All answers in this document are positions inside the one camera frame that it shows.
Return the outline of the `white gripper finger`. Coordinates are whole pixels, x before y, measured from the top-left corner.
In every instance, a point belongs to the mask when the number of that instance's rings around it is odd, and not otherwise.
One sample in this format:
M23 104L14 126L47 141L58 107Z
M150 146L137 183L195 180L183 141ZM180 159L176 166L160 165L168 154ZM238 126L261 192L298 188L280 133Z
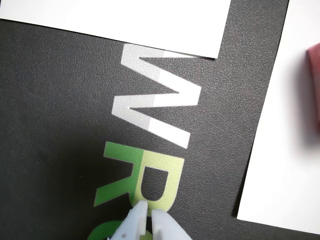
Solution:
M151 222L154 240L192 240L179 223L162 209L152 210Z
M109 240L139 240L146 234L148 202L140 200L127 214Z

